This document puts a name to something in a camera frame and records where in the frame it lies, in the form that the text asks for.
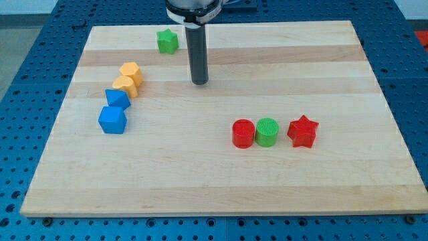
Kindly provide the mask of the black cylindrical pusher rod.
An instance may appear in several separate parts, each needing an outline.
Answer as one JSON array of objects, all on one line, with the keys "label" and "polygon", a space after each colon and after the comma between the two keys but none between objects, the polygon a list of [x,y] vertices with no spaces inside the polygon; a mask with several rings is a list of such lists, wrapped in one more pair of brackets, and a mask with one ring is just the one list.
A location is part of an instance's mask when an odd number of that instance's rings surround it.
[{"label": "black cylindrical pusher rod", "polygon": [[209,81],[207,63],[207,43],[205,25],[185,28],[191,81],[195,85],[205,85]]}]

